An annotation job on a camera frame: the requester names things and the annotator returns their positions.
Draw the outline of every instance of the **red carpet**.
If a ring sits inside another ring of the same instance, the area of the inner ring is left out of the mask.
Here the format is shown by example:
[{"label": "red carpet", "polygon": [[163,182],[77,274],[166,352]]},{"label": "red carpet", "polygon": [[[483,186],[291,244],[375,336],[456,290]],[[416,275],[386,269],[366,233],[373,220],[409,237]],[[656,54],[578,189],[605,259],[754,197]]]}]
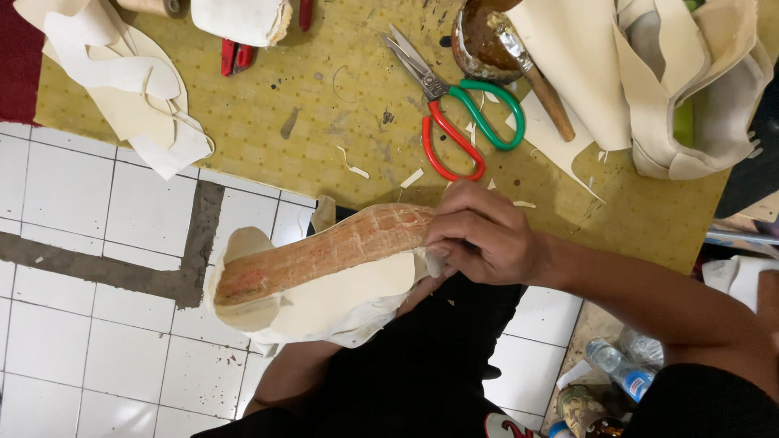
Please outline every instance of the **red carpet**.
[{"label": "red carpet", "polygon": [[44,34],[0,0],[0,121],[34,125]]}]

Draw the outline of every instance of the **scissor handle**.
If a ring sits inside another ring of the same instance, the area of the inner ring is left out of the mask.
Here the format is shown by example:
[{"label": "scissor handle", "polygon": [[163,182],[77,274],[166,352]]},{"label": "scissor handle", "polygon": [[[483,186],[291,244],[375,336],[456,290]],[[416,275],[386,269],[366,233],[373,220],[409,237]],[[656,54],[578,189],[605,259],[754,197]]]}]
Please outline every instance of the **scissor handle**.
[{"label": "scissor handle", "polygon": [[490,127],[485,118],[481,115],[479,108],[471,100],[471,97],[468,96],[468,93],[455,86],[451,86],[449,88],[449,94],[459,99],[460,102],[463,102],[465,108],[467,108],[468,112],[471,113],[471,117],[474,118],[476,126],[481,129],[481,132],[484,133],[485,137],[487,137],[487,140],[489,140],[489,142],[492,143],[494,147],[497,147],[500,150],[512,150],[520,143],[522,143],[522,139],[525,137],[525,116],[522,112],[520,103],[516,101],[511,93],[501,87],[492,85],[491,83],[481,82],[479,80],[462,79],[460,81],[460,87],[466,90],[488,91],[494,94],[500,100],[506,102],[506,104],[509,105],[509,108],[511,108],[511,112],[514,114],[514,118],[516,119],[516,132],[514,133],[513,140],[508,143],[504,143],[503,140],[501,140],[495,134],[495,131],[492,130],[492,127]]},{"label": "scissor handle", "polygon": [[430,108],[430,113],[432,114],[432,117],[435,119],[435,122],[438,123],[438,126],[441,127],[441,129],[444,130],[447,134],[449,134],[449,137],[451,137],[460,147],[465,150],[465,152],[471,156],[471,158],[476,161],[476,171],[474,174],[469,176],[459,176],[455,175],[452,172],[446,170],[441,163],[439,163],[438,158],[435,156],[435,152],[433,152],[433,146],[430,143],[430,136],[431,136],[431,130],[432,130],[432,124],[430,123],[430,116],[426,115],[422,118],[422,146],[425,147],[425,155],[428,156],[428,160],[430,160],[430,164],[432,167],[437,171],[442,177],[450,180],[450,181],[456,181],[458,178],[465,178],[470,179],[471,181],[478,181],[479,178],[485,173],[485,170],[487,169],[487,166],[485,164],[484,158],[481,157],[479,154],[479,151],[476,150],[475,147],[471,146],[471,143],[465,139],[462,135],[460,135],[459,132],[457,132],[456,129],[454,129],[448,121],[446,121],[445,118],[443,118],[443,114],[441,114],[441,110],[439,108],[439,102],[433,101],[428,104],[428,108]]}]

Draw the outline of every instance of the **white tile floor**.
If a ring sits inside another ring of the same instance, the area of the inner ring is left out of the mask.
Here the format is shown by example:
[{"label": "white tile floor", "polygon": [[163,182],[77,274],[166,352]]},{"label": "white tile floor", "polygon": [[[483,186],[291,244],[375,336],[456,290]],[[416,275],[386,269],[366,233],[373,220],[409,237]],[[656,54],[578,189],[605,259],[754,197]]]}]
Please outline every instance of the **white tile floor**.
[{"label": "white tile floor", "polygon": [[[48,245],[177,270],[198,178],[227,187],[211,263],[236,228],[305,234],[303,196],[198,168],[165,182],[131,150],[0,123],[0,231]],[[580,306],[531,288],[490,360],[487,398],[532,429]],[[202,305],[0,261],[0,436],[190,436],[240,418],[269,363]]]}]

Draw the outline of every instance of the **red and green scissors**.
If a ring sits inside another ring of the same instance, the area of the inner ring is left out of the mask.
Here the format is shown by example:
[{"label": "red and green scissors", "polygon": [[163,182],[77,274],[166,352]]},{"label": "red and green scissors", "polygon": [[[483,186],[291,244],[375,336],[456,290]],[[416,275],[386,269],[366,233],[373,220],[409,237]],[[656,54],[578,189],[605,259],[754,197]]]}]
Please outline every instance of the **red and green scissors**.
[{"label": "red and green scissors", "polygon": [[[422,145],[425,147],[425,155],[428,156],[430,164],[432,164],[433,168],[439,174],[441,174],[441,176],[450,181],[454,181],[458,178],[467,178],[471,181],[477,181],[479,178],[481,178],[486,170],[484,158],[482,158],[478,150],[476,150],[476,148],[471,145],[471,142],[466,140],[466,138],[463,137],[462,134],[460,134],[457,129],[455,129],[449,123],[449,121],[443,117],[443,114],[441,114],[441,109],[439,108],[439,99],[441,99],[444,94],[450,94],[462,102],[468,112],[471,114],[474,122],[476,122],[476,126],[478,126],[481,132],[484,133],[485,137],[487,137],[487,140],[489,140],[489,142],[494,147],[500,150],[512,150],[522,142],[522,138],[525,135],[525,117],[522,113],[522,107],[520,107],[520,103],[516,101],[511,93],[491,83],[462,79],[460,81],[459,87],[449,85],[435,75],[435,73],[428,67],[427,62],[425,62],[425,60],[422,59],[417,51],[411,47],[411,44],[408,42],[408,40],[406,40],[406,38],[404,38],[403,35],[397,31],[397,29],[395,29],[395,26],[390,24],[389,28],[392,30],[392,33],[395,36],[395,41],[393,41],[390,36],[386,34],[382,34],[382,39],[389,46],[389,48],[392,49],[395,56],[398,57],[400,62],[406,67],[414,79],[419,82],[419,85],[422,86],[422,89],[425,91],[425,96],[428,98],[428,108],[430,108],[430,113],[435,120],[435,123],[437,123],[438,126],[444,130],[444,132],[449,134],[449,136],[452,137],[452,139],[454,139],[454,141],[460,145],[460,147],[462,147],[463,150],[465,150],[465,152],[471,156],[471,158],[474,159],[476,162],[476,171],[472,175],[463,177],[453,174],[452,172],[446,170],[443,165],[441,165],[441,163],[438,161],[438,158],[435,156],[432,144],[430,143],[431,123],[430,116],[426,115],[422,118]],[[508,143],[504,143],[500,138],[498,138],[498,136],[495,134],[495,131],[492,130],[492,127],[490,127],[487,121],[485,121],[485,118],[481,115],[478,106],[476,106],[476,104],[471,100],[471,97],[468,96],[468,93],[463,91],[463,89],[487,91],[494,94],[500,100],[506,102],[506,104],[509,105],[511,112],[514,114],[514,118],[516,119],[516,134],[514,134],[513,140]]]}]

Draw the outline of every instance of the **blue bottle label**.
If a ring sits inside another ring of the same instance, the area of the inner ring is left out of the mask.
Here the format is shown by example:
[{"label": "blue bottle label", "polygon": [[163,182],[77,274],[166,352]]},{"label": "blue bottle label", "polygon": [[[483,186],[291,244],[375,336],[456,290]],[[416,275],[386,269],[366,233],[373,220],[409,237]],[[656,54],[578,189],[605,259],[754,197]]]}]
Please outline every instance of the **blue bottle label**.
[{"label": "blue bottle label", "polygon": [[644,371],[631,371],[625,376],[625,389],[635,401],[641,401],[654,377]]}]

